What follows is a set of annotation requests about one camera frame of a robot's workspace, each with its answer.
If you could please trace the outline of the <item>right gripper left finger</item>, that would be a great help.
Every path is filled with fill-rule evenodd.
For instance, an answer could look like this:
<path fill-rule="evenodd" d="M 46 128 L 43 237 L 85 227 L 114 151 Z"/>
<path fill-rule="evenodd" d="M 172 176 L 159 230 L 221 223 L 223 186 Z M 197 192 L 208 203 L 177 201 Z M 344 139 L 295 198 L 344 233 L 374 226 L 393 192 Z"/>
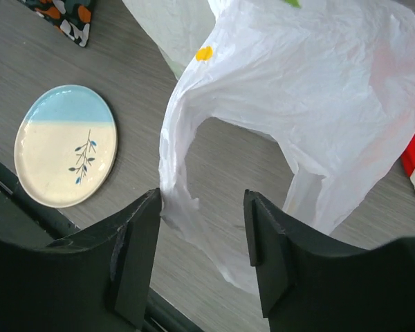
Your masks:
<path fill-rule="evenodd" d="M 0 331 L 140 331 L 161 204 L 149 190 L 44 247 L 0 239 Z"/>

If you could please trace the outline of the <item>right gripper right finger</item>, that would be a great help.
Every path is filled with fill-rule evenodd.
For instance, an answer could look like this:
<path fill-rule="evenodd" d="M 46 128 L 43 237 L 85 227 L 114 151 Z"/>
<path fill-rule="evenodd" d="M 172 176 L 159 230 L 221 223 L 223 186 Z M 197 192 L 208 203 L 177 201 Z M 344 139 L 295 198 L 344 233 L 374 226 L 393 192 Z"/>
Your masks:
<path fill-rule="evenodd" d="M 415 237 L 366 250 L 246 191 L 244 219 L 271 331 L 415 331 Z"/>

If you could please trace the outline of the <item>white plastic bag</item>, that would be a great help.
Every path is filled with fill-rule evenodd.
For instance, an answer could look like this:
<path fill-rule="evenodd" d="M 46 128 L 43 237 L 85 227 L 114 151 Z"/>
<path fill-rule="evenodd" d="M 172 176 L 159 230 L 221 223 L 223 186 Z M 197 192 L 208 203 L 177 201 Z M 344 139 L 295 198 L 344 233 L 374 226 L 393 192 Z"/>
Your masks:
<path fill-rule="evenodd" d="M 395 1 L 126 1 L 177 77 L 160 131 L 164 222 L 257 294 L 245 255 L 187 186 L 204 120 L 263 136 L 291 171 L 283 209 L 329 234 L 415 134 L 415 13 Z"/>

